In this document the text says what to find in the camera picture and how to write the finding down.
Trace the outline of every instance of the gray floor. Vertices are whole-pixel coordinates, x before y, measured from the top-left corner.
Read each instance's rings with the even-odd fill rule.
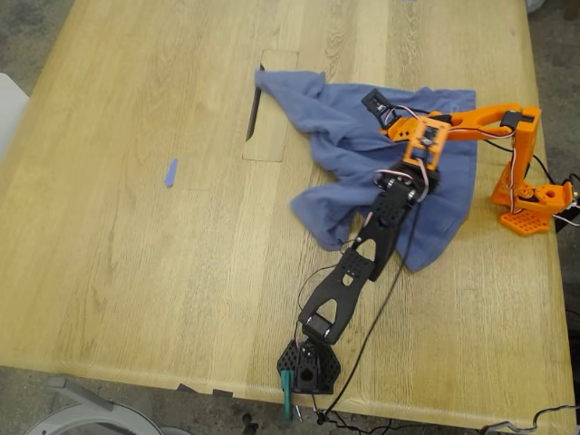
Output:
[[[46,56],[63,23],[72,0],[0,0],[0,73],[11,76],[30,94]],[[529,17],[537,84],[543,110],[547,159],[556,180],[580,172],[580,18],[562,19],[567,0],[546,0]],[[562,278],[567,307],[580,312],[580,229],[566,228],[558,235]],[[571,316],[571,327],[580,319]],[[0,367],[0,434],[24,433],[33,423],[62,407],[66,401],[45,388],[47,375]],[[312,413],[304,409],[304,423],[286,423],[280,406],[253,401],[218,398],[195,393],[164,391],[79,380],[104,398],[134,403],[148,398],[153,420],[201,434],[239,434],[242,415],[250,412],[260,433],[343,433],[331,425],[316,426]],[[352,424],[372,428],[386,420],[346,416]],[[473,433],[472,430],[427,426],[399,433]]]

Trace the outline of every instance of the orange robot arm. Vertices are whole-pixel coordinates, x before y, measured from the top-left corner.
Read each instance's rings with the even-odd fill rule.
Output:
[[[419,166],[412,156],[427,154],[427,169],[435,170],[445,140],[482,140],[511,138],[512,159],[504,168],[491,194],[491,202],[509,207],[499,222],[524,236],[544,232],[555,213],[566,209],[573,201],[572,185],[544,184],[532,187],[526,181],[527,166],[534,155],[540,110],[522,108],[515,103],[483,107],[473,111],[450,114],[432,112],[428,116],[398,118],[380,130],[393,141],[408,140],[403,161]],[[489,124],[500,121],[499,125]],[[436,131],[433,142],[425,144],[426,129]]]

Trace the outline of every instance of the green clamp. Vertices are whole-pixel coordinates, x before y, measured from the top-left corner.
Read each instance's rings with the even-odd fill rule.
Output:
[[[294,370],[282,370],[280,373],[280,387],[284,394],[284,418],[292,419],[292,389],[294,385]]]

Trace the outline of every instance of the wooden table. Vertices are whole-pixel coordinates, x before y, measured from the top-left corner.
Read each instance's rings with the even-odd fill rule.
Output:
[[[289,210],[329,177],[265,95],[246,143],[260,62],[538,104],[517,0],[78,0],[0,166],[1,364],[282,400],[296,292],[338,254]],[[573,400],[555,235],[509,232],[488,201],[507,160],[480,146],[468,220],[404,274],[338,410],[529,426]],[[398,263],[334,347],[337,389]]]

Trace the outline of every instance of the blue towel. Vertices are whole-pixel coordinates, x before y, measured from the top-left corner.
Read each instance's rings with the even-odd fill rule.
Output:
[[[290,203],[300,221],[321,247],[338,249],[348,238],[355,212],[366,215],[380,190],[374,171],[398,162],[406,142],[395,144],[377,132],[378,121],[361,103],[375,86],[327,84],[316,72],[256,71],[256,86],[272,95],[297,130],[310,133],[313,159],[331,171],[335,183],[309,188]],[[468,111],[475,92],[421,88],[416,92],[379,88],[393,104],[425,111]],[[416,271],[443,252],[469,210],[475,178],[474,140],[449,141],[439,160],[440,182],[421,206],[406,266]],[[401,227],[397,251],[406,245],[412,210]]]

